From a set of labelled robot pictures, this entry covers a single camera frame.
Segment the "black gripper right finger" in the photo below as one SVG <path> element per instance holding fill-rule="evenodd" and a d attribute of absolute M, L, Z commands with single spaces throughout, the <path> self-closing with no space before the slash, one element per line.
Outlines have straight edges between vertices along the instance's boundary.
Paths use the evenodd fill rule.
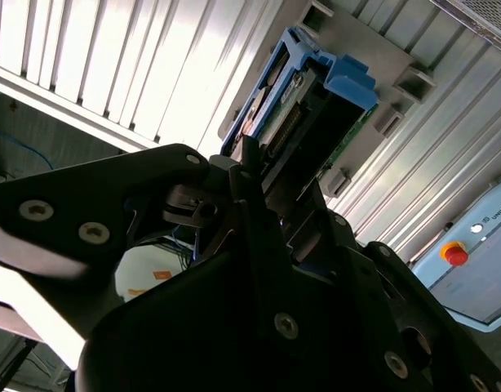
<path fill-rule="evenodd" d="M 302 270 L 335 290 L 338 383 L 358 391 L 501 391 L 501 371 L 382 243 L 361 246 L 348 222 L 312 212 L 289 223 Z"/>

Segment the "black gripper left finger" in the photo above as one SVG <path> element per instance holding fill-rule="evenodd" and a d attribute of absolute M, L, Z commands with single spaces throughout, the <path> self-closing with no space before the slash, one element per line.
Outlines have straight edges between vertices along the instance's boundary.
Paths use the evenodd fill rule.
<path fill-rule="evenodd" d="M 182 273 L 226 254 L 248 269 L 258 297 L 271 299 L 266 282 L 293 268 L 254 172 L 185 145 L 0 185 L 0 265 L 71 311 L 108 291 L 128 250 L 178 225 L 197 231 L 200 248 Z"/>

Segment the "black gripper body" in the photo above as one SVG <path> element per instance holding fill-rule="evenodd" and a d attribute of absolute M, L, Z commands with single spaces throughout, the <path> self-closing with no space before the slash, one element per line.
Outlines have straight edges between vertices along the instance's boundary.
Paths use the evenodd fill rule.
<path fill-rule="evenodd" d="M 287 267 L 260 298 L 217 256 L 121 306 L 89 338 L 80 391 L 369 391 L 381 352 L 330 282 Z"/>

